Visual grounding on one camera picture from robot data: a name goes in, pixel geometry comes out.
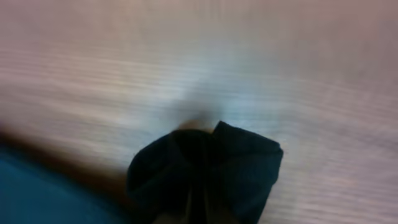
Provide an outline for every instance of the wood grain surface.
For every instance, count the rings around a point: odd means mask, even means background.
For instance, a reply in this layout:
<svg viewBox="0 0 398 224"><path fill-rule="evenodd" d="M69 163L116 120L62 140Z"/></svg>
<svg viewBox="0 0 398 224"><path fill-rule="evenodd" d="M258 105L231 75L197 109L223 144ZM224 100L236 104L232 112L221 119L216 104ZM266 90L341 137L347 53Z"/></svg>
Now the wood grain surface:
<svg viewBox="0 0 398 224"><path fill-rule="evenodd" d="M279 141L261 223L398 223L398 1L2 0L0 125L113 177L187 120Z"/></svg>

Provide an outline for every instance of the black fabric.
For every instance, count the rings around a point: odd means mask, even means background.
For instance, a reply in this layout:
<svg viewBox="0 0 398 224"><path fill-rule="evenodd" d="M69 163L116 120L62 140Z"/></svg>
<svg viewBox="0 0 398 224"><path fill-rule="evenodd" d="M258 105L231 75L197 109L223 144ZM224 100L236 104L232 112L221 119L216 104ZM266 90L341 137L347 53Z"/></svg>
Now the black fabric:
<svg viewBox="0 0 398 224"><path fill-rule="evenodd" d="M135 156L127 192L148 223L164 212L186 211L189 194L193 215L204 215L203 189L220 197L238 222L257 223L282 156L279 143L224 122L213 134L174 131Z"/></svg>

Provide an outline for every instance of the light wooden surface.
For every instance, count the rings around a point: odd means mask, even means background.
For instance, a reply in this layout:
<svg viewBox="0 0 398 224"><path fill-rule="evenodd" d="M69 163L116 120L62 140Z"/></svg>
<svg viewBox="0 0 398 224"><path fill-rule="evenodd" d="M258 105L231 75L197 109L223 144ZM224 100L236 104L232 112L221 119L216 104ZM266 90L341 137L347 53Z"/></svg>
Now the light wooden surface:
<svg viewBox="0 0 398 224"><path fill-rule="evenodd" d="M2 0L0 124L112 176L188 119L281 142L261 223L398 223L398 1Z"/></svg>

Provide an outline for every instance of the teal fabric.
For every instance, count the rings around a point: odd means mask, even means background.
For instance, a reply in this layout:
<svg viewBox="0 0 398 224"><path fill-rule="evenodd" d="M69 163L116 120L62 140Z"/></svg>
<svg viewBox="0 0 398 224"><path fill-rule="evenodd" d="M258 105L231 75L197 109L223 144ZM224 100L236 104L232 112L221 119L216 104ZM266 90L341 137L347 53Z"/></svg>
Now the teal fabric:
<svg viewBox="0 0 398 224"><path fill-rule="evenodd" d="M118 205L0 145L1 224L131 223Z"/></svg>

